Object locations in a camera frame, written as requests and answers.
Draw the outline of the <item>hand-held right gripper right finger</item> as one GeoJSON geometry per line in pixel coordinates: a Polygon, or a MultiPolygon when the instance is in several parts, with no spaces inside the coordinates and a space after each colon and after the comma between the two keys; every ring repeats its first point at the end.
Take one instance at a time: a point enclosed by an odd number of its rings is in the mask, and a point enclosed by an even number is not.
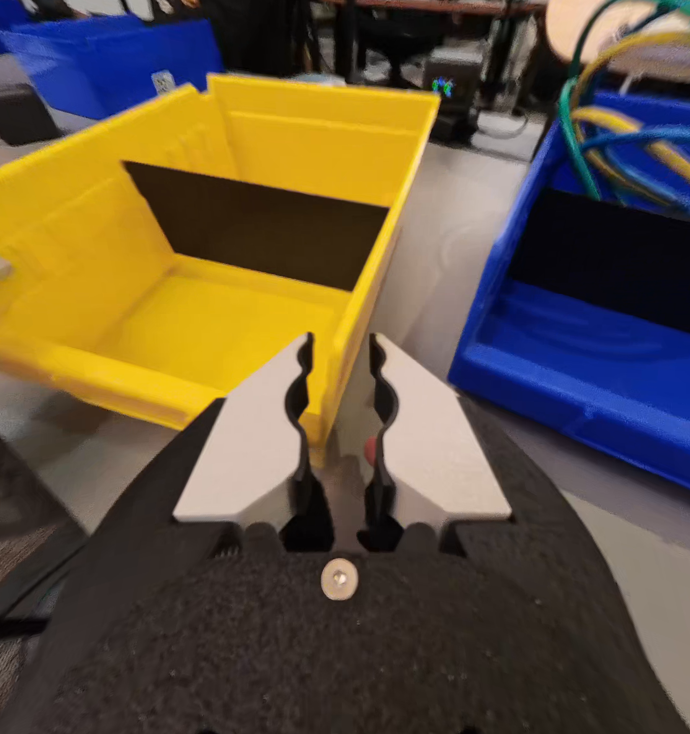
{"type": "Polygon", "coordinates": [[[509,505],[455,391],[381,333],[369,336],[375,438],[358,540],[394,551],[412,526],[437,541],[459,523],[510,521],[509,505]]]}

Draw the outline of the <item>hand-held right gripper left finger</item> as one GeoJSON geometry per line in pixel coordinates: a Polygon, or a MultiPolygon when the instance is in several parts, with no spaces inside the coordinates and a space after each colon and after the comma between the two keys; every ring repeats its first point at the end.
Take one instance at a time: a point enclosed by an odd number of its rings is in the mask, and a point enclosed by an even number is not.
{"type": "Polygon", "coordinates": [[[313,333],[296,337],[227,395],[173,510],[179,523],[267,524],[291,551],[325,552],[334,528],[306,431],[313,333]]]}

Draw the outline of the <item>black box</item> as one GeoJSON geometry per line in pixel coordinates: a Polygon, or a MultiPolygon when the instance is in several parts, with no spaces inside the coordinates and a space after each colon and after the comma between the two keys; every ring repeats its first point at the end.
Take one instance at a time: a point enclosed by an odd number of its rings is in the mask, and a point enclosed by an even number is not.
{"type": "Polygon", "coordinates": [[[18,147],[62,137],[62,132],[31,84],[0,85],[0,139],[18,147]]]}

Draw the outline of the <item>yellow plastic bin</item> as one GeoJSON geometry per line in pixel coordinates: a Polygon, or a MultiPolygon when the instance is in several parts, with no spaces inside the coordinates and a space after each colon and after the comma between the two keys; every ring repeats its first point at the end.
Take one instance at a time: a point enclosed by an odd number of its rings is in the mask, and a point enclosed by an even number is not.
{"type": "Polygon", "coordinates": [[[209,75],[0,167],[0,371],[182,430],[313,333],[321,452],[438,112],[423,91],[209,75]],[[352,291],[176,253],[123,161],[387,207],[352,291]]]}

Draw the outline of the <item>black divider in yellow bin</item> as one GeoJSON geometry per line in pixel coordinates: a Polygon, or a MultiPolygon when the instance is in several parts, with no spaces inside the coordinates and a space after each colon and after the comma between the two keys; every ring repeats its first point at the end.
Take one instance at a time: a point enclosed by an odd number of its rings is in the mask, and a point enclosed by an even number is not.
{"type": "Polygon", "coordinates": [[[352,291],[389,209],[123,161],[172,249],[352,291]]]}

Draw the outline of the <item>empty blue plastic bin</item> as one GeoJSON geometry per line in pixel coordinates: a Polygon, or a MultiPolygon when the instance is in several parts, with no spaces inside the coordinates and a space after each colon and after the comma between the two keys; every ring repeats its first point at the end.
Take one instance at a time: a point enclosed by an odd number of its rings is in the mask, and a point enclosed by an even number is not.
{"type": "Polygon", "coordinates": [[[134,15],[13,25],[1,42],[46,104],[101,120],[224,66],[207,21],[149,25],[134,15]]]}

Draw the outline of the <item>black divider in blue bin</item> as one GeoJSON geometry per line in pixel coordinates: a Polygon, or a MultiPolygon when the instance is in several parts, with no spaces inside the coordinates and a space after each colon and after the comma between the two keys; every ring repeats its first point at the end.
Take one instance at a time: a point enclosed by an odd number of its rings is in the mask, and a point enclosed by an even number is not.
{"type": "Polygon", "coordinates": [[[690,334],[690,220],[544,188],[508,273],[690,334]]]}

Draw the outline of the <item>black computer tower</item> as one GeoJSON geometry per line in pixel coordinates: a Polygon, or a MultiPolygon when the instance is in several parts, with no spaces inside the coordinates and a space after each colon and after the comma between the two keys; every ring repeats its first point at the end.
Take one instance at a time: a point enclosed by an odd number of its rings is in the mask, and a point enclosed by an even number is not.
{"type": "Polygon", "coordinates": [[[440,98],[430,140],[470,147],[478,129],[479,91],[484,51],[480,47],[442,47],[432,51],[423,69],[423,88],[440,98]]]}

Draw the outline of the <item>pale round wooden board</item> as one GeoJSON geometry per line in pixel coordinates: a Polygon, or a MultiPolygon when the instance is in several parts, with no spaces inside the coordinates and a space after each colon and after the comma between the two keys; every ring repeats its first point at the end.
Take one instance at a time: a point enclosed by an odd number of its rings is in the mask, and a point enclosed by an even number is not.
{"type": "MultiPolygon", "coordinates": [[[[577,43],[603,1],[550,1],[545,11],[545,33],[554,54],[565,62],[573,59],[577,43]]],[[[619,42],[641,21],[650,16],[656,2],[620,1],[604,10],[593,23],[581,52],[581,62],[588,63],[619,42]]],[[[680,11],[652,21],[640,30],[642,35],[689,33],[690,19],[680,11]]]]}

